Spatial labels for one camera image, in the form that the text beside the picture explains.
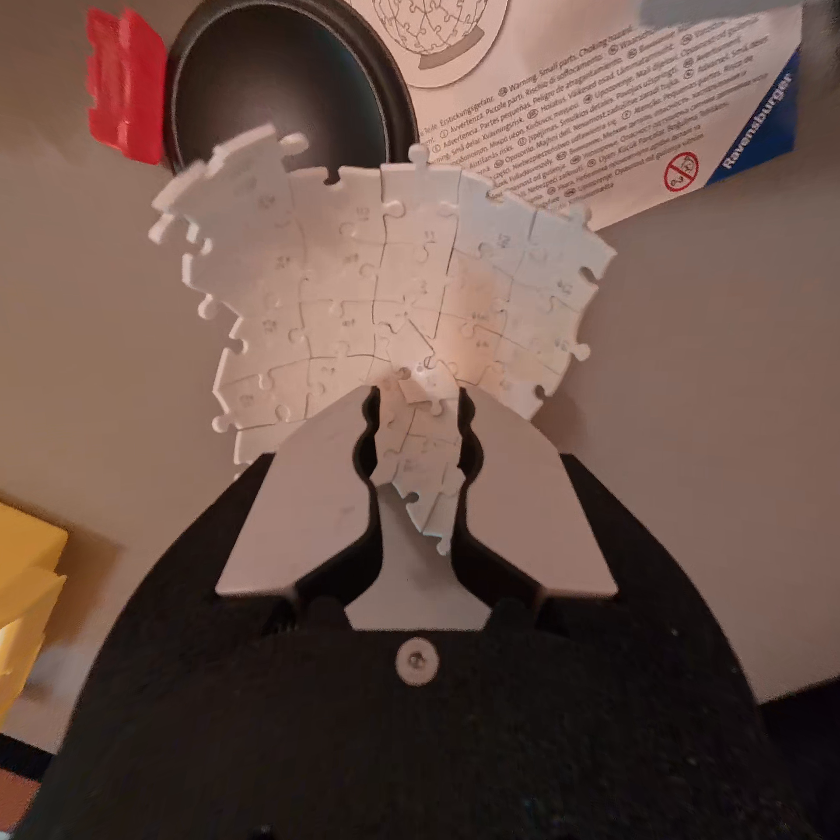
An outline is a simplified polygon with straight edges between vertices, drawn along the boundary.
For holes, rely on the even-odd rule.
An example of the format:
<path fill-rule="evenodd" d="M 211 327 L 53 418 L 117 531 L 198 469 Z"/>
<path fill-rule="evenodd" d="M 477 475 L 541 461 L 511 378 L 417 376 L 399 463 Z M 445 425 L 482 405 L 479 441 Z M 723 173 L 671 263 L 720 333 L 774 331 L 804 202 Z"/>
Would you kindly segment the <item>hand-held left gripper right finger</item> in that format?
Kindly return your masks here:
<path fill-rule="evenodd" d="M 557 448 L 478 387 L 460 391 L 458 430 L 458 582 L 489 607 L 612 598 L 617 584 Z"/>

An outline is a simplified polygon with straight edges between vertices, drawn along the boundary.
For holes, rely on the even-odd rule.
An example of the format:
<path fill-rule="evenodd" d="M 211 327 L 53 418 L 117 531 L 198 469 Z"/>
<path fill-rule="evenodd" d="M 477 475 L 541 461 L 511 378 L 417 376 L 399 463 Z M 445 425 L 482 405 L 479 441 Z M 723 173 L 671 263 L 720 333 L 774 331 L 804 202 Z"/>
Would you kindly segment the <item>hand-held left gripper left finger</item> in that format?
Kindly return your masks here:
<path fill-rule="evenodd" d="M 307 420 L 276 450 L 215 592 L 322 596 L 347 606 L 382 572 L 382 522 L 371 474 L 381 393 L 362 385 Z"/>

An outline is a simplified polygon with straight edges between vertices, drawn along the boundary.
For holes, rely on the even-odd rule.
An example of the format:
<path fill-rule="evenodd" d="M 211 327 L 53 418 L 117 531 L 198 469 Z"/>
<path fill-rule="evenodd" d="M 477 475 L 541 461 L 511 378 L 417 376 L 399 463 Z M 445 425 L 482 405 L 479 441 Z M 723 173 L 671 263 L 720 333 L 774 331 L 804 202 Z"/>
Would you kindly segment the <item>joined white puzzle ball section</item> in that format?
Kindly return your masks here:
<path fill-rule="evenodd" d="M 449 552 L 461 442 L 459 391 L 474 385 L 527 420 L 589 347 L 578 331 L 616 251 L 585 206 L 557 215 L 491 193 L 484 177 L 407 163 L 289 172 L 308 148 L 268 123 L 218 145 L 152 202 L 159 244 L 177 223 L 182 280 L 199 314 L 236 321 L 213 426 L 249 465 L 362 385 L 380 393 L 372 481 L 392 485 L 417 531 Z"/>

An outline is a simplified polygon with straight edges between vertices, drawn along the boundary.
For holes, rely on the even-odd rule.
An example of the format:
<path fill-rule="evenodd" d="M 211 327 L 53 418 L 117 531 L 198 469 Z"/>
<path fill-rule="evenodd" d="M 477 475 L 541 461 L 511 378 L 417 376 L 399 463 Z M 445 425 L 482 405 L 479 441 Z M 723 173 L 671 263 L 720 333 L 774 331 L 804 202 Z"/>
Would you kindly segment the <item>black round puzzle stand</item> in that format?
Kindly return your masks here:
<path fill-rule="evenodd" d="M 166 63 L 164 151 L 173 174 L 244 131 L 272 123 L 308 148 L 294 171 L 407 163 L 418 128 L 392 52 L 338 1 L 201 2 Z"/>

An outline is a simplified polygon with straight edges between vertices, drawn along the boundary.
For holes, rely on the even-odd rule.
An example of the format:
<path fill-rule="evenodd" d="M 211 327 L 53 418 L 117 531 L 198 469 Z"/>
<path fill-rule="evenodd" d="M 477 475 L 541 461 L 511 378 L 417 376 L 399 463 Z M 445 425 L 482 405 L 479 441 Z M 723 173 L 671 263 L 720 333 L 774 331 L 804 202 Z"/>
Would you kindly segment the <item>yellow plastic bin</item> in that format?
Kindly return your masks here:
<path fill-rule="evenodd" d="M 66 581 L 68 532 L 1 505 L 1 722 L 24 689 Z"/>

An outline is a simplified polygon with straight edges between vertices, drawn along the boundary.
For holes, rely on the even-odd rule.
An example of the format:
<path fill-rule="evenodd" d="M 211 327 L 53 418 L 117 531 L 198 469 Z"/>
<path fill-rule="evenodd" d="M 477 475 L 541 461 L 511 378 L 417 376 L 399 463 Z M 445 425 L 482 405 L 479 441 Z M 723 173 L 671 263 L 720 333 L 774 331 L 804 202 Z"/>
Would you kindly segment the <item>red plastic clip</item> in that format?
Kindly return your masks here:
<path fill-rule="evenodd" d="M 167 50 L 163 39 L 132 9 L 120 16 L 87 11 L 88 110 L 94 140 L 139 163 L 163 157 Z"/>

